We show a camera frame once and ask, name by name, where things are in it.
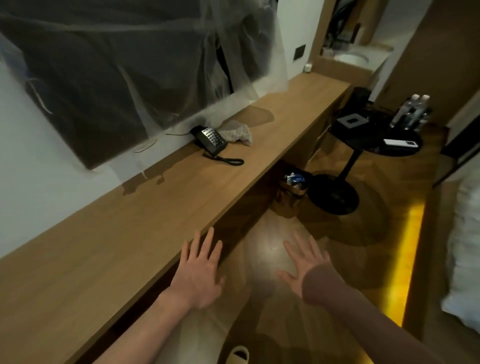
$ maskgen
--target slipper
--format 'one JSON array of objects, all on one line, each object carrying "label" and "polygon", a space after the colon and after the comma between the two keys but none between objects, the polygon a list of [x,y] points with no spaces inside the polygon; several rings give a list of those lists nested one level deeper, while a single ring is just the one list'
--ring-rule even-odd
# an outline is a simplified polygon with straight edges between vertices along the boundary
[{"label": "slipper", "polygon": [[244,346],[236,346],[230,352],[225,364],[247,364],[250,355]]}]

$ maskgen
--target wooden countertop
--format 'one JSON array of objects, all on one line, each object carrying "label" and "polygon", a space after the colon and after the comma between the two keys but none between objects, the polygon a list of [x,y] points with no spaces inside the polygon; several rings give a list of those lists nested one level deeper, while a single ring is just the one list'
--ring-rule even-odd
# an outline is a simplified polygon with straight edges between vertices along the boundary
[{"label": "wooden countertop", "polygon": [[213,225],[348,84],[300,74],[236,115],[253,146],[231,144],[232,167],[195,151],[134,193],[122,186],[0,259],[0,361],[72,363]]}]

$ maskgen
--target telephone handset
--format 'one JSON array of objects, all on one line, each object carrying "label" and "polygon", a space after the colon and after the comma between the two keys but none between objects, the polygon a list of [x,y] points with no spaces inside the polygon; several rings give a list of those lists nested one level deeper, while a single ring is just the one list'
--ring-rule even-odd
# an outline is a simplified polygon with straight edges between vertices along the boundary
[{"label": "telephone handset", "polygon": [[244,163],[243,159],[222,158],[218,155],[227,147],[228,142],[214,128],[199,125],[192,128],[190,133],[196,139],[195,144],[208,152],[204,153],[204,157],[220,160],[232,166],[241,166]]}]

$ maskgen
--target wooden door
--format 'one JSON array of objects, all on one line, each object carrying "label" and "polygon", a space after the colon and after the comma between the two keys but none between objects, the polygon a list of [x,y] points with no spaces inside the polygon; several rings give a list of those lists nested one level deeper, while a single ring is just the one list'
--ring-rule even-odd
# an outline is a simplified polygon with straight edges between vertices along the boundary
[{"label": "wooden door", "polygon": [[375,104],[428,94],[432,122],[446,125],[480,87],[479,19],[478,0],[434,0]]}]

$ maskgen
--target forearm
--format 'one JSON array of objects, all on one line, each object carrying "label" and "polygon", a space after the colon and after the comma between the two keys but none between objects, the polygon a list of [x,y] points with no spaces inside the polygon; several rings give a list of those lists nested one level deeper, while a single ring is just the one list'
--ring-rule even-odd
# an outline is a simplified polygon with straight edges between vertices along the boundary
[{"label": "forearm", "polygon": [[[329,267],[307,274],[304,291],[318,289],[320,279],[332,282],[325,279],[330,274],[326,269]],[[335,288],[323,287],[333,292],[332,299],[322,302],[323,306],[350,330],[375,364],[442,363],[422,343],[383,315],[361,292],[344,283],[333,284]],[[314,303],[315,294],[307,293],[307,300]]]},{"label": "forearm", "polygon": [[154,360],[175,326],[189,311],[170,288],[114,342],[96,364],[147,364]]}]

